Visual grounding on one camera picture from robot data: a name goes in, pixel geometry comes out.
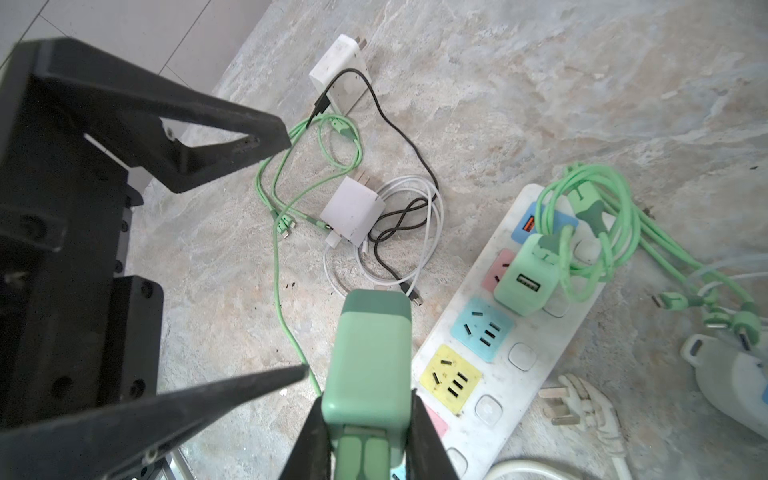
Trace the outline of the green charger plug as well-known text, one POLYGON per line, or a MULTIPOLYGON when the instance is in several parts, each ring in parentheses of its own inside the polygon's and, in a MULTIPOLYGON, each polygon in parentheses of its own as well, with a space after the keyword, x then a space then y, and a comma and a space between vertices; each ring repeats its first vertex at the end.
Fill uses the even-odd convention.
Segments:
POLYGON ((544 307, 560 281, 560 234, 530 235, 493 291, 495 300, 525 317, 544 307))
POLYGON ((403 460, 411 423, 409 299, 353 290, 337 325, 321 402, 335 479, 388 479, 403 460))

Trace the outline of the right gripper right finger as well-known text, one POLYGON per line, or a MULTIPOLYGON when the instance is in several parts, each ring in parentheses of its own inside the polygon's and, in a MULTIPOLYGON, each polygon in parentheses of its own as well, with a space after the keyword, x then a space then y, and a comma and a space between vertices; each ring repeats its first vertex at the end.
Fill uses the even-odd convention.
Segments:
POLYGON ((411 422, 406 440, 406 478, 458 480, 426 407, 416 390, 411 391, 411 422))

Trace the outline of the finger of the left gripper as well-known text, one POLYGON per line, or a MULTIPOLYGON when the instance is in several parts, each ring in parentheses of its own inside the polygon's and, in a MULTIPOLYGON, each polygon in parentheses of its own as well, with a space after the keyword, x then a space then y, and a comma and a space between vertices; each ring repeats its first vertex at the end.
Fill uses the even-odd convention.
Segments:
POLYGON ((21 42, 11 56, 11 85, 37 87, 130 167, 183 193, 255 165, 290 145, 277 116, 206 95, 71 38, 21 42), (238 134, 192 147, 166 133, 166 119, 238 134))

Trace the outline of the white charger with cable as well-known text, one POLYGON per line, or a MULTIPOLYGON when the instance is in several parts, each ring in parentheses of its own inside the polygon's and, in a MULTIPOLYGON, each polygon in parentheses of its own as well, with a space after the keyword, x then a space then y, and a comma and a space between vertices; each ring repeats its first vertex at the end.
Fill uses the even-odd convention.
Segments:
MULTIPOLYGON (((359 248, 346 240, 339 244, 353 248, 362 277, 378 288, 398 288, 419 304, 417 282, 436 252, 444 228, 445 205, 438 184, 430 177, 404 175, 369 187, 384 200, 384 212, 359 248)), ((326 244, 324 271, 336 293, 344 296, 348 289, 330 266, 331 250, 326 244)))

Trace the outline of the long multicolour power strip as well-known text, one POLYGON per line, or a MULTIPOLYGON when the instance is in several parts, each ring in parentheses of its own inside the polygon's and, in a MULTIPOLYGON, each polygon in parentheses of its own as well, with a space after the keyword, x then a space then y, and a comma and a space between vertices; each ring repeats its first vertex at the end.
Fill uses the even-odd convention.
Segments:
POLYGON ((494 298, 535 231, 542 189, 521 190, 412 360, 412 386, 460 479, 485 476, 595 303, 556 289, 520 317, 494 298))

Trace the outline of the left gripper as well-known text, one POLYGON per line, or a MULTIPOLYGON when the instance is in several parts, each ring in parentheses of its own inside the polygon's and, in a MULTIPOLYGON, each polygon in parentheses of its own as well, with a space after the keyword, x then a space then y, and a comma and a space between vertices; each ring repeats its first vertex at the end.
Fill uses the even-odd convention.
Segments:
POLYGON ((121 478, 307 378, 299 364, 150 397, 163 291, 124 272, 126 170, 40 89, 1 136, 3 479, 121 478))

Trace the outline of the short blue power strip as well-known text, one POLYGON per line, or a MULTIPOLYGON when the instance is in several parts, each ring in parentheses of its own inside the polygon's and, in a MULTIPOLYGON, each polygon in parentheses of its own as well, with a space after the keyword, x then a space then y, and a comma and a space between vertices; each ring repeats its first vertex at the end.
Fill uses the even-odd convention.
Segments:
POLYGON ((696 383, 718 410, 767 438, 767 360, 716 337, 695 334, 680 356, 693 367, 696 383))

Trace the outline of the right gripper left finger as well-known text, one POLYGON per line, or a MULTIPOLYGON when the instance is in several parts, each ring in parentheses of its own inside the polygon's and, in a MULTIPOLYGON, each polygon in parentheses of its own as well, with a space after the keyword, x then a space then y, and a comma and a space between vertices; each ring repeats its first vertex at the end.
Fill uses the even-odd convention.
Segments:
POLYGON ((280 474, 280 480, 329 480, 331 442, 318 397, 280 474))

